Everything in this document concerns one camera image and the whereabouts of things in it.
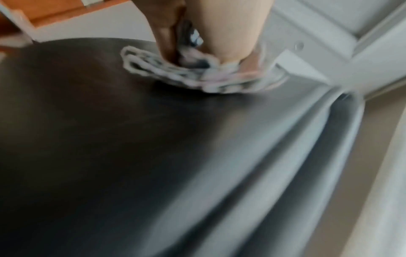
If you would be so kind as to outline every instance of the table top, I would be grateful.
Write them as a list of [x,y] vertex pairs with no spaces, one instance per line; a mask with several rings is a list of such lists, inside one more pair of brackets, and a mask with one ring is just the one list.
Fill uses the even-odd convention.
[[316,88],[174,88],[123,69],[127,45],[156,51],[145,41],[68,39],[0,63],[1,256],[128,256],[181,185],[203,169],[253,165],[260,150],[244,147],[264,145],[269,117]]

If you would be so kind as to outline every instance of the beige wall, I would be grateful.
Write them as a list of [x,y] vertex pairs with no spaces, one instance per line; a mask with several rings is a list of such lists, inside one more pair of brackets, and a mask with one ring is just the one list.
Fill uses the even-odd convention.
[[338,257],[406,106],[406,86],[367,101],[353,152],[305,257]]

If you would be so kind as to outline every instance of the dark gray surface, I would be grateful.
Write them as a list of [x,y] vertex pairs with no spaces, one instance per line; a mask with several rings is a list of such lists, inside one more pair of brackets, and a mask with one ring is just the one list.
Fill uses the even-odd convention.
[[[328,150],[344,141],[345,161],[360,99],[337,118],[329,107],[340,89],[303,78],[250,95],[174,88],[127,73],[119,52],[129,44],[154,49],[72,39],[0,64],[1,256],[231,256],[286,194],[326,123],[340,125],[343,140]],[[289,169],[278,163],[288,159]],[[339,174],[306,200],[319,216]]]

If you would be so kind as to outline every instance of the dark gray leather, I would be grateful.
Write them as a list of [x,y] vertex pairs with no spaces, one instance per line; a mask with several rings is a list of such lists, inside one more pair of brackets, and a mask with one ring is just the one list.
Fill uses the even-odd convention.
[[122,68],[123,39],[0,64],[1,256],[296,257],[339,178],[362,99],[292,76],[207,95]]

